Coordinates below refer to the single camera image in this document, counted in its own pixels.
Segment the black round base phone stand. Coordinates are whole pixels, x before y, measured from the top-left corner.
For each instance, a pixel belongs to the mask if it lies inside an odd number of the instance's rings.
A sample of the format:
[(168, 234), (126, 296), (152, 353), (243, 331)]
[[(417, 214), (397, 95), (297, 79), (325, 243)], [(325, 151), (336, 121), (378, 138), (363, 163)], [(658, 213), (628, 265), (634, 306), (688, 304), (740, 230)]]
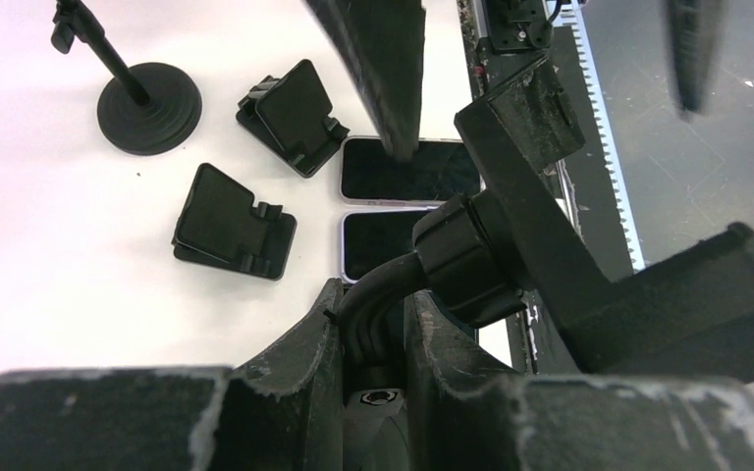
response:
[(659, 398), (662, 375), (754, 382), (754, 231), (733, 224), (633, 276), (605, 277), (532, 164), (562, 159), (583, 137), (552, 62), (532, 56), (458, 112), (456, 127), (485, 181), (414, 228), (409, 254), (372, 270), (340, 309), (347, 400), (407, 387), (382, 330), (399, 300), (431, 289), (480, 328), (543, 299), (581, 373), (563, 378), (599, 417)]

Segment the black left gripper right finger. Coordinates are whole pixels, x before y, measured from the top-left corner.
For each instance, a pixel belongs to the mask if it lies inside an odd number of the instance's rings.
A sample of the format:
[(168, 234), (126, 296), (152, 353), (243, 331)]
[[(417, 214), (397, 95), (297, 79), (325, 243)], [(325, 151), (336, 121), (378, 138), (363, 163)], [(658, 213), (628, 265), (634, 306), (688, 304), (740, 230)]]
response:
[(404, 302), (414, 470), (754, 470), (754, 395), (722, 378), (523, 376)]

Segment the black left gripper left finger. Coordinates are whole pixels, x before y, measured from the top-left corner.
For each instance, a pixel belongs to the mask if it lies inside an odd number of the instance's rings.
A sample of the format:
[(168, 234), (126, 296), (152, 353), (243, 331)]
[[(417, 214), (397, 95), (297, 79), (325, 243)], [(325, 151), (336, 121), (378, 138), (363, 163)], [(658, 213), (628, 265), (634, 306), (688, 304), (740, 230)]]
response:
[(0, 374), (0, 470), (339, 470), (342, 349), (326, 282), (242, 366)]

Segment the clear cased phone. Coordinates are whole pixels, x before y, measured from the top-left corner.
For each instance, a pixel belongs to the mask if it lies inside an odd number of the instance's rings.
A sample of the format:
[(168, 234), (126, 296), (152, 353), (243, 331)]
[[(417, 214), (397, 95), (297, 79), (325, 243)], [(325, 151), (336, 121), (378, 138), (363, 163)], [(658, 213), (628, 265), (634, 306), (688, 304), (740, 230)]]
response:
[(341, 148), (341, 196), (364, 204), (434, 204), (472, 195), (482, 179), (458, 140), (422, 140), (408, 161), (389, 156), (377, 137), (349, 137)]

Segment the lilac cased phone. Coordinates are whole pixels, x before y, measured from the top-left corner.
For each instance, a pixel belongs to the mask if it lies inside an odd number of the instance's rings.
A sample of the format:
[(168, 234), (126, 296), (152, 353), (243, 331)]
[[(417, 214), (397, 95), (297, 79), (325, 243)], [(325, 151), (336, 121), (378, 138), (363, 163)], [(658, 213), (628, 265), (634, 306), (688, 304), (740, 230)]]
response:
[(378, 266), (412, 251), (414, 225), (433, 208), (348, 213), (341, 222), (341, 275), (357, 283)]

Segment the black folding phone stand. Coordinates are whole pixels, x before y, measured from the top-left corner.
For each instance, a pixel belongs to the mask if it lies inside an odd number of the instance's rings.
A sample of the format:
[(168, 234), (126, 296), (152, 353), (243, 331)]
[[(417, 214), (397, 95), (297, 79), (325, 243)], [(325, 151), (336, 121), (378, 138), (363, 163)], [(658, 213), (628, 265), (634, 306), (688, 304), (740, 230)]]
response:
[(277, 281), (283, 277), (296, 218), (209, 163), (199, 165), (175, 226), (176, 259)]

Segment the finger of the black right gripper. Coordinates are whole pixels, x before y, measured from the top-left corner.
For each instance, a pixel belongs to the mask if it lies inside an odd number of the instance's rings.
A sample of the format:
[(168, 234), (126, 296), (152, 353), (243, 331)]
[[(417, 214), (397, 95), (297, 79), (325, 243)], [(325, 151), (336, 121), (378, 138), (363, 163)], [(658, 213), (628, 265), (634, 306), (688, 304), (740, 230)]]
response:
[(725, 1), (666, 2), (673, 91), (682, 118), (704, 111), (725, 17)]
[(426, 10), (420, 1), (309, 0), (342, 58), (387, 154), (403, 162), (420, 136)]

